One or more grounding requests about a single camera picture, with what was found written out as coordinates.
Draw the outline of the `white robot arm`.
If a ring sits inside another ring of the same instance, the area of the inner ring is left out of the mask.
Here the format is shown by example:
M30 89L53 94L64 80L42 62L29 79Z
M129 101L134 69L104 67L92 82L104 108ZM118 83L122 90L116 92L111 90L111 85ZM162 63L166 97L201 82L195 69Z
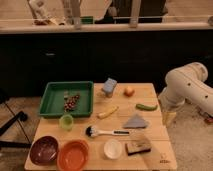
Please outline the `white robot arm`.
M158 95L165 126L171 123L186 100L199 108L206 123L213 124L213 88L205 84L207 78L208 70L199 62L172 69L166 74L166 87Z

